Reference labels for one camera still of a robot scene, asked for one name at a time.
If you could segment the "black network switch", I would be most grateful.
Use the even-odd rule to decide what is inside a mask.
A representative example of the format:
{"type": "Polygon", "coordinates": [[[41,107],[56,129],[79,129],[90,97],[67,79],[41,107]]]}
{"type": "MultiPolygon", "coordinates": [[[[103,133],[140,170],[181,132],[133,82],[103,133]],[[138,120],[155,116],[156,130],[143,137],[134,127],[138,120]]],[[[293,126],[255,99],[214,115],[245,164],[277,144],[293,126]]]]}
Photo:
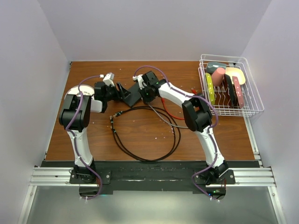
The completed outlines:
{"type": "Polygon", "coordinates": [[[128,90],[123,89],[123,102],[132,108],[138,101],[141,99],[141,95],[139,92],[139,84],[135,83],[128,90]]]}

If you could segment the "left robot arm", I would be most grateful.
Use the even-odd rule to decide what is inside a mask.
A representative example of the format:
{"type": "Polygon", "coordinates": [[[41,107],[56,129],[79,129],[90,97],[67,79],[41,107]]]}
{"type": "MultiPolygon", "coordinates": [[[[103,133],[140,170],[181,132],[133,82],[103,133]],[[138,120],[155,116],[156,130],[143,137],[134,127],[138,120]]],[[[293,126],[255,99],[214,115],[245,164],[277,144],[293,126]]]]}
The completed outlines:
{"type": "Polygon", "coordinates": [[[122,101],[131,107],[133,104],[130,97],[134,90],[133,87],[125,89],[119,82],[113,85],[109,81],[99,81],[94,87],[81,83],[66,93],[59,123],[71,139],[75,155],[75,165],[71,172],[73,178],[80,178],[86,183],[98,179],[87,137],[91,113],[104,113],[107,103],[112,100],[122,101]]]}

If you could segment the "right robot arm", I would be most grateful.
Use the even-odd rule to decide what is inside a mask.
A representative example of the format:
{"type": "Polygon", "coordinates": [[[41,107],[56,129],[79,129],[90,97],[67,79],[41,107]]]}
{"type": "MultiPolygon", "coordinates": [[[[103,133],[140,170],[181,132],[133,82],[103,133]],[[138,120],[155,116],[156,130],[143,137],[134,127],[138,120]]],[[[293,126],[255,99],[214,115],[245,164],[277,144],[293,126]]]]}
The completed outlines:
{"type": "Polygon", "coordinates": [[[158,80],[152,71],[138,75],[134,80],[139,85],[138,91],[144,103],[148,104],[160,97],[182,108],[185,124],[197,135],[206,157],[207,167],[203,171],[199,171],[197,176],[202,175],[207,185],[223,180],[228,171],[228,164],[215,140],[212,113],[208,101],[200,94],[183,91],[166,79],[158,80]]]}

